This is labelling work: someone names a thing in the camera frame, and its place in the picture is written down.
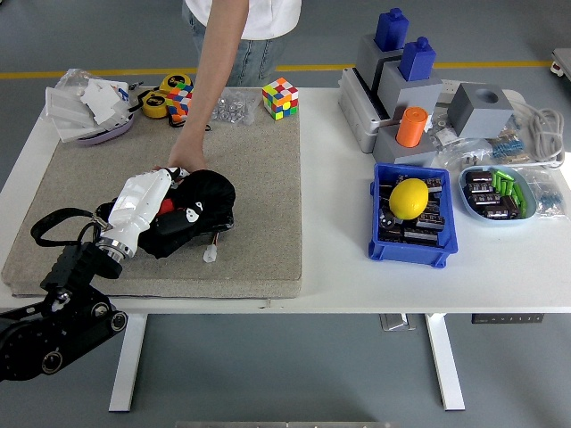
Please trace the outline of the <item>person's right hand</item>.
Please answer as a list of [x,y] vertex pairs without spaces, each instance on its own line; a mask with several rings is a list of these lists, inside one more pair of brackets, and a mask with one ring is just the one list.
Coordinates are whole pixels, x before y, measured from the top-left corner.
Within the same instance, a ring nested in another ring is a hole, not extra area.
[[179,138],[171,148],[165,168],[181,168],[189,173],[207,169],[202,138]]

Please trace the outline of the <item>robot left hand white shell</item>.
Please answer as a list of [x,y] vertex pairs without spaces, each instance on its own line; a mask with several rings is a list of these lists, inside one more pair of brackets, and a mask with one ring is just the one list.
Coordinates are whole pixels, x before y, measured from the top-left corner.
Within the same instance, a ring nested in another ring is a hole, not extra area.
[[188,176],[184,169],[167,168],[129,178],[112,207],[108,226],[97,246],[119,258],[132,258],[137,252],[139,236],[159,214],[169,189],[175,189],[176,181]]

